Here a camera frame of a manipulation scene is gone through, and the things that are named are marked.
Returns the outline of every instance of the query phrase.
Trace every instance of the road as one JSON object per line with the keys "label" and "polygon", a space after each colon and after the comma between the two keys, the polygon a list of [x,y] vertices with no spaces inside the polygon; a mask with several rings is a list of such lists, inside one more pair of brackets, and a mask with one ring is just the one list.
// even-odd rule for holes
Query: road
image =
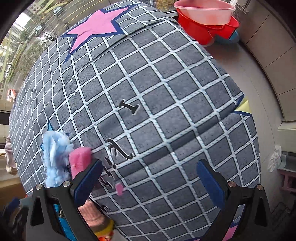
{"label": "road", "polygon": [[117,0],[73,0],[64,7],[65,10],[61,15],[49,19],[44,31],[51,32],[52,28],[57,28],[56,32],[60,36],[66,31],[66,22],[74,25],[91,13],[115,2]]}
{"label": "road", "polygon": [[21,75],[19,73],[17,73],[15,75],[15,79],[16,81],[14,83],[10,83],[9,84],[9,89],[15,89],[15,90],[19,90],[22,86],[22,83],[23,83],[23,78],[21,77]]}

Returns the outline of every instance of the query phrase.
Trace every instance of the tree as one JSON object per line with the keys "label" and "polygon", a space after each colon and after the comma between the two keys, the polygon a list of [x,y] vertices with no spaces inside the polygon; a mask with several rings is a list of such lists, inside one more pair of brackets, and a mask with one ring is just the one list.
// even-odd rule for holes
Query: tree
{"label": "tree", "polygon": [[12,45],[10,46],[10,48],[12,49],[13,54],[15,54],[15,53],[17,52],[18,47],[19,47],[19,46],[18,46],[17,44],[12,44]]}
{"label": "tree", "polygon": [[22,31],[22,33],[20,34],[21,40],[26,41],[27,39],[29,39],[30,33],[31,33],[30,29],[26,29],[26,30]]}
{"label": "tree", "polygon": [[13,61],[14,58],[14,53],[11,53],[8,57],[7,57],[7,63],[11,63]]}
{"label": "tree", "polygon": [[23,78],[27,77],[34,63],[46,48],[46,44],[39,43],[31,45],[29,49],[25,50],[17,66],[17,71],[22,75]]}
{"label": "tree", "polygon": [[50,45],[58,38],[57,26],[53,27],[50,23],[49,28],[51,28],[49,33],[42,31],[40,34],[37,35],[37,37],[41,38],[41,43],[46,43],[47,45]]}
{"label": "tree", "polygon": [[30,19],[30,20],[27,22],[25,28],[28,29],[28,30],[30,30],[30,31],[32,31],[36,26],[37,26],[36,21],[33,21],[32,19]]}
{"label": "tree", "polygon": [[48,2],[49,2],[49,0],[45,0],[43,3],[40,4],[40,7],[44,8]]}
{"label": "tree", "polygon": [[69,24],[69,22],[65,22],[65,24],[66,24],[66,31],[68,31],[72,27],[72,25]]}

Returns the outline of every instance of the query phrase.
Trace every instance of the grid-patterned cushion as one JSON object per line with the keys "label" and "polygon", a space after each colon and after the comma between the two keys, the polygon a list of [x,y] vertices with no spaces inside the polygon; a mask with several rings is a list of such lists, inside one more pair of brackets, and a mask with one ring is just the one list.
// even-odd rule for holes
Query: grid-patterned cushion
{"label": "grid-patterned cushion", "polygon": [[95,37],[65,63],[72,38],[59,38],[30,71],[10,117],[21,181],[29,195],[44,183],[40,146],[50,123],[102,160],[108,173],[91,196],[128,240],[202,236],[219,209],[196,174],[198,160],[241,186],[260,182],[253,118],[232,113],[243,93],[162,12],[138,2],[116,21],[124,34]]}

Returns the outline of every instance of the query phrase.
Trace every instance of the black letter print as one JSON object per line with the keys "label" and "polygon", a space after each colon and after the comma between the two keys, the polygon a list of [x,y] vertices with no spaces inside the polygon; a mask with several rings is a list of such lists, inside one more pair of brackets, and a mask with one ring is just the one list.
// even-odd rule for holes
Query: black letter print
{"label": "black letter print", "polygon": [[105,166],[103,166],[103,169],[104,169],[104,171],[106,172],[106,174],[107,174],[109,177],[112,177],[112,178],[114,179],[112,173],[109,172]]}
{"label": "black letter print", "polygon": [[128,108],[129,110],[131,110],[131,114],[132,115],[135,115],[136,114],[136,111],[138,110],[138,108],[140,107],[140,105],[137,104],[136,106],[132,106],[130,104],[125,103],[125,100],[122,100],[119,103],[119,108],[121,108],[121,107]]}
{"label": "black letter print", "polygon": [[119,153],[122,156],[124,156],[126,159],[129,159],[129,160],[133,159],[133,154],[132,153],[130,153],[130,155],[126,154],[124,152],[124,150],[122,150],[120,148],[120,146],[117,145],[117,143],[115,141],[113,141],[112,139],[108,139],[107,142],[110,142],[111,143],[111,145],[108,146],[108,148],[110,149],[110,151],[111,151],[112,148],[114,148],[114,155],[115,156],[117,156],[117,151],[119,151]]}
{"label": "black letter print", "polygon": [[108,163],[109,166],[113,167],[113,169],[116,169],[116,165],[113,164],[108,157],[105,156],[105,160],[106,160],[106,162]]}
{"label": "black letter print", "polygon": [[108,208],[106,205],[101,205],[101,204],[98,204],[97,202],[95,203],[96,205],[97,205],[97,207],[100,209],[100,210],[102,210],[102,211],[105,211],[106,213],[107,212],[111,212],[111,209],[110,208]]}
{"label": "black letter print", "polygon": [[111,183],[105,182],[102,177],[100,177],[100,179],[101,179],[101,181],[102,181],[102,183],[104,184],[105,187],[109,186],[109,187],[113,188],[113,186],[111,185]]}

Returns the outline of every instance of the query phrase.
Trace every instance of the pink knit fabric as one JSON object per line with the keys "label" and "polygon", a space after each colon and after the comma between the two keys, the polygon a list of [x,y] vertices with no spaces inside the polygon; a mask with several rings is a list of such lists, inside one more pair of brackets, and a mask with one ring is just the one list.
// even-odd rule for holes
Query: pink knit fabric
{"label": "pink knit fabric", "polygon": [[98,211],[91,200],[87,200],[78,209],[90,228],[97,227],[104,222],[105,216]]}
{"label": "pink knit fabric", "polygon": [[79,172],[84,171],[91,163],[91,148],[79,147],[75,149],[69,155],[69,162],[71,165],[72,179],[74,179]]}

